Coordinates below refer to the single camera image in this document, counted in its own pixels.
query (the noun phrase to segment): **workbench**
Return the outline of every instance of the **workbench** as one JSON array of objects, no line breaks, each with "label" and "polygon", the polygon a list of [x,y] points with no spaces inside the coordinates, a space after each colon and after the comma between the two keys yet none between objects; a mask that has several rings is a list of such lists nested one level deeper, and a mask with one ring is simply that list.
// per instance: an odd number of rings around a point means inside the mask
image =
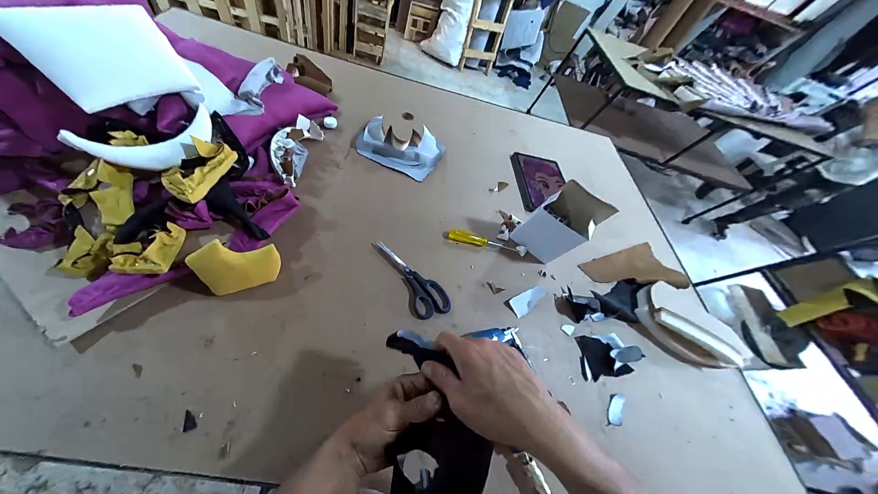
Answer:
[{"label": "workbench", "polygon": [[[567,285],[576,293],[606,292],[609,284],[593,283],[576,264],[644,241],[681,270],[609,139],[187,11],[159,20],[250,60],[273,56],[283,65],[307,53],[333,79],[339,127],[307,145],[295,189],[302,207],[273,236],[283,259],[273,283],[216,297],[184,278],[60,347],[41,340],[3,294],[0,448],[276,483],[382,382],[416,369],[410,357],[385,348],[392,331],[435,337],[516,325],[555,398],[648,491],[803,492],[741,373],[680,363],[610,320],[580,324],[577,334],[616,332],[640,345],[646,359],[634,374],[585,382],[579,349],[559,329],[569,321],[550,297],[521,320],[503,304],[535,285],[554,294]],[[351,148],[371,117],[405,111],[421,116],[447,147],[423,183]],[[515,182],[514,151],[558,161],[568,179],[619,213],[597,227],[592,241],[545,266],[443,239],[455,227],[492,235],[498,209],[524,217],[514,187],[488,192],[499,180]],[[407,287],[372,248],[376,240],[443,284],[451,312],[414,319]],[[557,280],[541,277],[540,269]],[[507,291],[494,295],[487,281]],[[696,294],[689,289],[680,297],[694,301]],[[143,367],[140,378],[132,364]],[[606,426],[611,393],[628,397],[621,427]],[[199,417],[198,429],[181,433],[187,409]],[[229,455],[220,458],[227,442]],[[499,456],[486,492],[517,492]]]}]

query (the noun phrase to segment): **yellow screwdriver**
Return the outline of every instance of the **yellow screwdriver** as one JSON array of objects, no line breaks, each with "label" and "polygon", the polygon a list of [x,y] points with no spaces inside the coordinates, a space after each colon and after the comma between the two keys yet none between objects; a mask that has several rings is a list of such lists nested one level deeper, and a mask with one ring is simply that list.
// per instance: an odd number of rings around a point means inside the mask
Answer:
[{"label": "yellow screwdriver", "polygon": [[474,233],[461,229],[449,230],[448,239],[455,242],[468,243],[469,245],[475,245],[476,247],[485,247],[486,245],[492,245],[493,247],[500,247],[501,249],[517,252],[519,256],[524,256],[524,254],[528,252],[528,250],[524,247],[518,247],[517,249],[513,249],[512,247],[507,247],[506,245],[491,242],[483,236],[478,236]]}]

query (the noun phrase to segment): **cardboard box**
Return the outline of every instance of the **cardboard box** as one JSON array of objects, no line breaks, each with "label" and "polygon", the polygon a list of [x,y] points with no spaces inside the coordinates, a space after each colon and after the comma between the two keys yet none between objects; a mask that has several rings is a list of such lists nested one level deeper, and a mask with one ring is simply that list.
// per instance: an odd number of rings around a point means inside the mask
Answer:
[{"label": "cardboard box", "polygon": [[618,212],[579,182],[570,180],[516,227],[509,238],[527,247],[528,252],[546,264],[587,242],[594,227]]}]

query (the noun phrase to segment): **yellow fabric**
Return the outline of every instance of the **yellow fabric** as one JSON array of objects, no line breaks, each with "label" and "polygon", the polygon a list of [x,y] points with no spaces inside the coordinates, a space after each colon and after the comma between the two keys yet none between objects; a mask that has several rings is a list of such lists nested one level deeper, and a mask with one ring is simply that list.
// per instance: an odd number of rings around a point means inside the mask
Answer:
[{"label": "yellow fabric", "polygon": [[845,283],[841,287],[835,287],[825,294],[797,303],[792,307],[788,307],[781,312],[778,312],[777,316],[782,319],[787,326],[793,327],[801,323],[813,321],[818,317],[828,316],[833,312],[849,309],[851,308],[851,304],[847,303],[845,290],[853,290],[854,292],[862,294],[870,300],[878,303],[878,290],[875,289],[874,280],[867,278]]},{"label": "yellow fabric", "polygon": [[209,158],[207,164],[196,168],[188,177],[183,176],[179,167],[170,168],[162,174],[162,183],[174,197],[195,204],[232,168],[238,154],[225,144],[211,144],[195,137],[192,142],[200,156]]},{"label": "yellow fabric", "polygon": [[77,278],[85,278],[97,270],[104,269],[107,259],[95,255],[92,252],[95,247],[96,241],[89,231],[81,226],[76,227],[76,231],[73,233],[73,243],[64,258],[55,265],[55,269]]},{"label": "yellow fabric", "polygon": [[186,230],[168,223],[170,233],[159,231],[153,242],[141,253],[120,254],[112,258],[110,271],[124,274],[162,274],[170,269],[176,254],[186,240]]},{"label": "yellow fabric", "polygon": [[233,294],[277,279],[280,254],[273,243],[234,252],[214,240],[186,257],[189,266],[216,295]]},{"label": "yellow fabric", "polygon": [[97,204],[101,222],[105,225],[121,225],[134,214],[134,175],[115,165],[98,160],[97,180],[109,187],[91,191],[89,196]]},{"label": "yellow fabric", "polygon": [[112,146],[146,146],[149,144],[144,135],[137,135],[130,130],[115,130],[107,134],[112,137],[110,144]]},{"label": "yellow fabric", "polygon": [[143,244],[140,242],[131,243],[114,243],[112,245],[112,255],[118,254],[140,254],[143,252]]}]

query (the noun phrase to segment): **white paper scrap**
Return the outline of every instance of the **white paper scrap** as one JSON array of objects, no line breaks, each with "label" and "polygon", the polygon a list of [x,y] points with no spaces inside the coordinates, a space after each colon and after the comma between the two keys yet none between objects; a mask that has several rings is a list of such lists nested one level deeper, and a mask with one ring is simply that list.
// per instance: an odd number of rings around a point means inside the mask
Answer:
[{"label": "white paper scrap", "polygon": [[515,312],[515,316],[521,319],[526,316],[536,303],[546,296],[546,289],[543,287],[533,287],[526,292],[522,292],[507,301],[509,307]]},{"label": "white paper scrap", "polygon": [[622,408],[625,406],[625,396],[614,393],[609,396],[607,407],[607,425],[622,425]]}]

